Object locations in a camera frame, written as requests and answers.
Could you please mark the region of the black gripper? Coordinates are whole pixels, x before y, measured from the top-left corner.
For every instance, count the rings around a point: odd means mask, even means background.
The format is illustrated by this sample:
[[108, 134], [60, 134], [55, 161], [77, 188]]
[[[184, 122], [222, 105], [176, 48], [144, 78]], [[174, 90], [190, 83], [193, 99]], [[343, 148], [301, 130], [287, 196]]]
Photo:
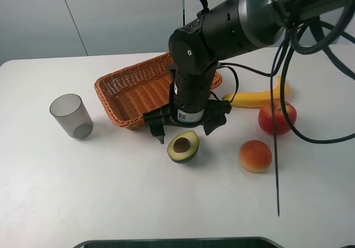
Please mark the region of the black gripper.
[[149, 126], [153, 137], [164, 144], [163, 125], [192, 128], [204, 125], [205, 135], [226, 124], [226, 115], [231, 104], [225, 100], [210, 99], [212, 82], [217, 65], [213, 64], [200, 75], [189, 75], [179, 71], [177, 65], [168, 66], [172, 78], [169, 101], [161, 108], [144, 114], [144, 124]]

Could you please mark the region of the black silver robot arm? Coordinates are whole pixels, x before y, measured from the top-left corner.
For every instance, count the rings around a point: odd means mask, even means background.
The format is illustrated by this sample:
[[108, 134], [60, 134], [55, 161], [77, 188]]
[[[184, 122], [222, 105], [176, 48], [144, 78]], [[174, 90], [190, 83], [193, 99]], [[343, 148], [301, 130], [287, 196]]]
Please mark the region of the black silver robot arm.
[[144, 115], [152, 136], [164, 141], [164, 126], [204, 127], [206, 134], [226, 123], [229, 100], [210, 99], [218, 67], [238, 55], [275, 44], [285, 36], [269, 77], [287, 69], [293, 52], [324, 51], [345, 75], [354, 77], [330, 52], [329, 45], [354, 15], [354, 0], [225, 0], [213, 9], [199, 0], [197, 18], [178, 28], [169, 38], [174, 65], [167, 105]]

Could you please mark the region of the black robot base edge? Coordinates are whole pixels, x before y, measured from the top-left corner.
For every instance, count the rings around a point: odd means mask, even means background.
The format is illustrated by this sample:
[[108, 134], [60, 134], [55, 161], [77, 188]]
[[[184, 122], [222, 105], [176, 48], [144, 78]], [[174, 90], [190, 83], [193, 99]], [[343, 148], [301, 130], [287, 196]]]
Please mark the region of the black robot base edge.
[[281, 247], [261, 237], [204, 239], [90, 240], [75, 247]]

